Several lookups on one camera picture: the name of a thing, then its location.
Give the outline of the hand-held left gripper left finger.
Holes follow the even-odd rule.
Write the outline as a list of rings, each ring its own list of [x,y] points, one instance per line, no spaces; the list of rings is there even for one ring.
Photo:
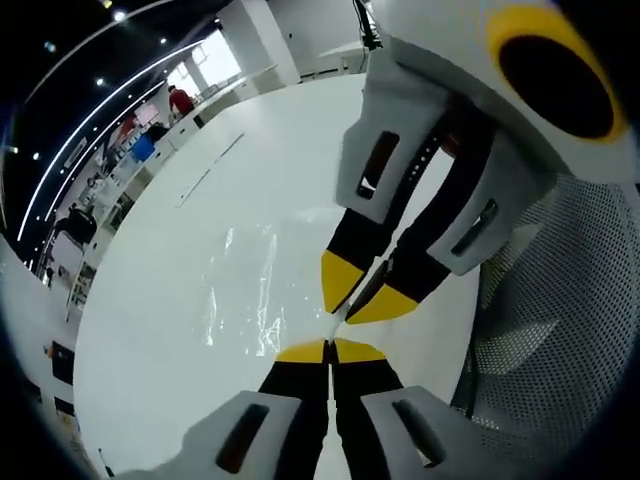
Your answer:
[[[328,342],[290,347],[256,391],[190,427],[181,449],[126,479],[312,479],[328,430]]]

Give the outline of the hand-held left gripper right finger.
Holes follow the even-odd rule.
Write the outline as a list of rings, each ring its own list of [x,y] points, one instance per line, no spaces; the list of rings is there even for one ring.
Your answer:
[[[376,348],[333,342],[337,431],[353,479],[524,479],[481,429],[421,386],[405,387]]]

